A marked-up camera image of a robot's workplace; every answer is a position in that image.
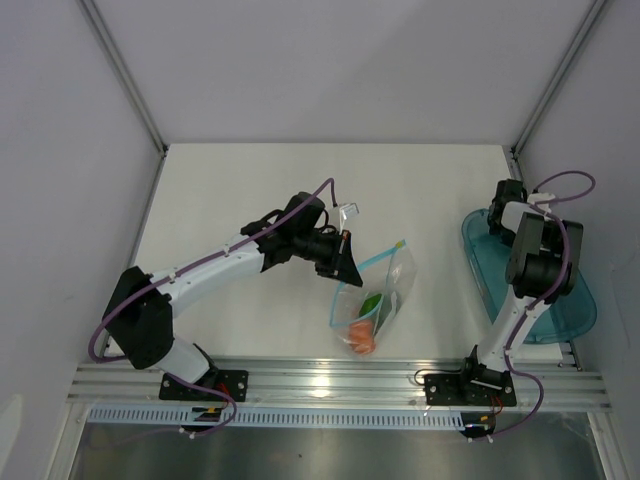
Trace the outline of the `green toy bell pepper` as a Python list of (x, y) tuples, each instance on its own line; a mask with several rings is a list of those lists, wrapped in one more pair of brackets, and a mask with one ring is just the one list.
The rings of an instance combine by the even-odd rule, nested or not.
[(376, 319), (384, 303), (384, 295), (377, 293), (367, 297), (358, 310), (358, 320)]

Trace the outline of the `clear zip top bag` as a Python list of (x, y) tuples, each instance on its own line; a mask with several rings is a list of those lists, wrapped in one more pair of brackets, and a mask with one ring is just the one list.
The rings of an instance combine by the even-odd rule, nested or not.
[(406, 241), (357, 265), (361, 287), (339, 284), (329, 310), (329, 327), (351, 354), (367, 356), (378, 346), (410, 295), (417, 266)]

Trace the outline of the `orange toy pumpkin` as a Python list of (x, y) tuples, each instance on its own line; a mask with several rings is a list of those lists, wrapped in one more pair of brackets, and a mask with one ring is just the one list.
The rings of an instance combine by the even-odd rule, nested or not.
[(365, 319), (352, 323), (348, 329), (347, 343), (356, 354), (373, 353), (376, 348), (373, 322)]

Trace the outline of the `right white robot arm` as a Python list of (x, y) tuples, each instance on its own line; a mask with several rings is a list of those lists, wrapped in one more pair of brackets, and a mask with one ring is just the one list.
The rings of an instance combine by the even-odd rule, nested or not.
[(468, 403), (508, 395), (514, 354), (537, 320), (577, 282), (584, 227), (554, 215), (554, 200), (551, 194), (528, 193), (519, 180), (501, 180), (489, 208), (463, 222), (465, 253), (492, 320), (456, 380), (458, 395)]

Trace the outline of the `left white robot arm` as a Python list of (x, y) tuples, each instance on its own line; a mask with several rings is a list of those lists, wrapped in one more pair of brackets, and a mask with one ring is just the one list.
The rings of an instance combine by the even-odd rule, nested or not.
[(219, 370), (201, 347), (175, 334), (175, 320), (219, 288), (294, 257), (312, 262), (320, 277), (362, 286), (352, 234), (329, 218), (323, 201), (300, 192), (199, 260), (153, 274), (131, 267), (110, 298), (104, 328), (135, 369), (157, 368), (192, 398), (207, 399)]

